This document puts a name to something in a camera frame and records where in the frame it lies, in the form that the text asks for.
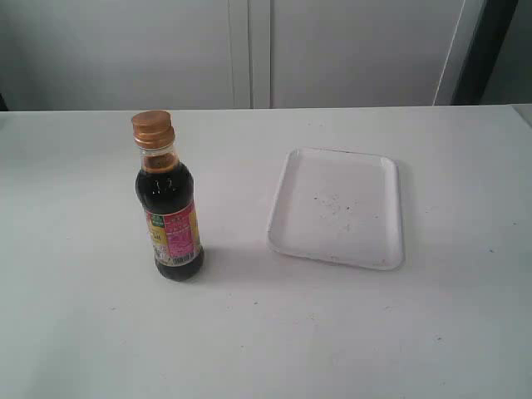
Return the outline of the dark soy sauce bottle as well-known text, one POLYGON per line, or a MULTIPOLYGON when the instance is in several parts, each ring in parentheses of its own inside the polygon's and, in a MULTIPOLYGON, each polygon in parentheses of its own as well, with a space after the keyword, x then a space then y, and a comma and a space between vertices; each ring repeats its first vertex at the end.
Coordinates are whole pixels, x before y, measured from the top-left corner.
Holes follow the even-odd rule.
POLYGON ((140 150, 135 192, 145 212, 155 266, 163 277, 185 281, 204 262, 193 176, 175 149, 169 112, 144 111, 131 123, 140 150))

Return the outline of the white foam tray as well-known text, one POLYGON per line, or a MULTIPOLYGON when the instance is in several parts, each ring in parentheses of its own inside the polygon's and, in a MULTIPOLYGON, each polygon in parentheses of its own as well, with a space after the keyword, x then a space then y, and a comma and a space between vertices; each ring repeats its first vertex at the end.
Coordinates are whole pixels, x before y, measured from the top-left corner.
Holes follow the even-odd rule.
POLYGON ((397 164, 381 155, 298 148, 284 163, 268 246, 303 259, 393 270, 405 261, 397 164))

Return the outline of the dark post at right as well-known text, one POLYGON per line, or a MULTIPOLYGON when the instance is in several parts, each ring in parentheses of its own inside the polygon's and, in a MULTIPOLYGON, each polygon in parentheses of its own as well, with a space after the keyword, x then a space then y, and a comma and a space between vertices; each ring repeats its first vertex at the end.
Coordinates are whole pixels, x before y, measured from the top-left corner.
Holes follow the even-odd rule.
POLYGON ((484 1, 451 98, 453 106, 480 104, 518 4, 518 0, 484 1))

